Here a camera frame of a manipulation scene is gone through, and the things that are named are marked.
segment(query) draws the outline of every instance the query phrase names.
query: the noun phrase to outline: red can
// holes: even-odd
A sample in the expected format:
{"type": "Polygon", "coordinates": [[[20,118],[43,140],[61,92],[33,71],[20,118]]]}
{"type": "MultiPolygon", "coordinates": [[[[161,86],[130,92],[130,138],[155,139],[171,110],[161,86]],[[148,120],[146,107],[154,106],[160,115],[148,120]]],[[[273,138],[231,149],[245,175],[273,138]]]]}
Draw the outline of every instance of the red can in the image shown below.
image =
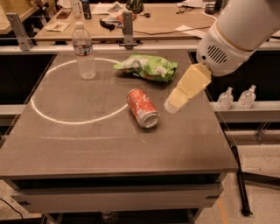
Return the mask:
{"type": "Polygon", "coordinates": [[[127,103],[140,127],[151,128],[158,123],[159,114],[157,108],[141,89],[135,88],[129,91],[127,103]]]}

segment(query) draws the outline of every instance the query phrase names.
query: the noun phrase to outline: floor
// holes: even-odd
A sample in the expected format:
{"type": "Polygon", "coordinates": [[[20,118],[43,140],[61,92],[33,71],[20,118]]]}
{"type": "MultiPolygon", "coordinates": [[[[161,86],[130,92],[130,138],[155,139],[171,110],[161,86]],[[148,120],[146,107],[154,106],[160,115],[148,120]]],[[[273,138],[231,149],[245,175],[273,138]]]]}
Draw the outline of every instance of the floor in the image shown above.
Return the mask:
{"type": "MultiPolygon", "coordinates": [[[[251,135],[235,136],[241,159],[242,170],[266,174],[280,178],[280,137],[267,135],[263,144],[258,144],[251,135]]],[[[234,173],[228,174],[223,181],[224,192],[211,208],[206,208],[195,221],[196,224],[269,224],[279,223],[280,185],[267,186],[246,182],[248,202],[253,215],[244,217],[241,213],[242,202],[234,173]]],[[[40,214],[27,213],[11,195],[11,188],[0,181],[0,199],[9,202],[26,219],[39,217],[40,214]]],[[[20,214],[0,201],[0,220],[20,219],[20,214]]]]}

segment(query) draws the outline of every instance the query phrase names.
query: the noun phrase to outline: gray tabletop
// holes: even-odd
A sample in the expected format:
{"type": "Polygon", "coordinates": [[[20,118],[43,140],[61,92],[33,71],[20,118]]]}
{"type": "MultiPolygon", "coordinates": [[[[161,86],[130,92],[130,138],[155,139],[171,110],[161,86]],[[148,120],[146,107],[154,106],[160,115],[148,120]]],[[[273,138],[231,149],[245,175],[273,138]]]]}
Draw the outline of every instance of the gray tabletop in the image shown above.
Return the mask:
{"type": "Polygon", "coordinates": [[[138,51],[177,61],[175,80],[159,83],[116,71],[132,51],[96,52],[97,75],[82,80],[74,54],[61,52],[0,149],[1,178],[97,177],[234,172],[237,165],[204,93],[177,114],[164,102],[191,65],[186,50],[138,51]],[[142,129],[126,105],[141,88],[157,106],[142,129]]]}

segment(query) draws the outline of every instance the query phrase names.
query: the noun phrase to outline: green chip bag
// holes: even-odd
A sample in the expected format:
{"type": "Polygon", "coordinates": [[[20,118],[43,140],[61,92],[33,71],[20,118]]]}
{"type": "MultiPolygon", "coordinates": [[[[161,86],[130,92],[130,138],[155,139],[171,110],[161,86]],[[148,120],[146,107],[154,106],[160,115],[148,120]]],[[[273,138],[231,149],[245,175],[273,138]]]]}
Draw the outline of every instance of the green chip bag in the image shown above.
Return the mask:
{"type": "Polygon", "coordinates": [[[177,65],[177,62],[170,62],[162,57],[134,52],[125,61],[114,65],[113,68],[147,80],[167,82],[173,80],[177,65]]]}

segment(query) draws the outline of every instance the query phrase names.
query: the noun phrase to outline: black wire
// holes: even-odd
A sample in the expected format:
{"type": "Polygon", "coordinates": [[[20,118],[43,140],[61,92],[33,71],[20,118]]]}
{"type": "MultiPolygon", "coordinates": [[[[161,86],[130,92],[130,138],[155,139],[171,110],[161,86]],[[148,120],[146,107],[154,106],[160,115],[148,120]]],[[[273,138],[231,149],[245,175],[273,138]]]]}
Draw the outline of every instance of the black wire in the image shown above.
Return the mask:
{"type": "Polygon", "coordinates": [[[16,213],[18,213],[22,219],[24,219],[24,216],[18,211],[16,210],[13,206],[11,206],[7,201],[5,201],[4,199],[0,199],[3,203],[7,204],[12,210],[14,210],[16,213]]]}
{"type": "Polygon", "coordinates": [[[199,27],[199,28],[192,28],[192,29],[187,29],[187,30],[183,30],[183,31],[167,31],[167,32],[154,32],[154,33],[150,33],[150,32],[145,32],[145,31],[133,31],[133,32],[138,32],[138,33],[142,33],[142,34],[148,34],[148,35],[159,35],[159,34],[170,34],[170,33],[174,33],[174,32],[189,32],[189,31],[193,31],[193,30],[198,30],[198,29],[206,29],[206,28],[210,28],[210,26],[204,26],[204,27],[199,27]]]}

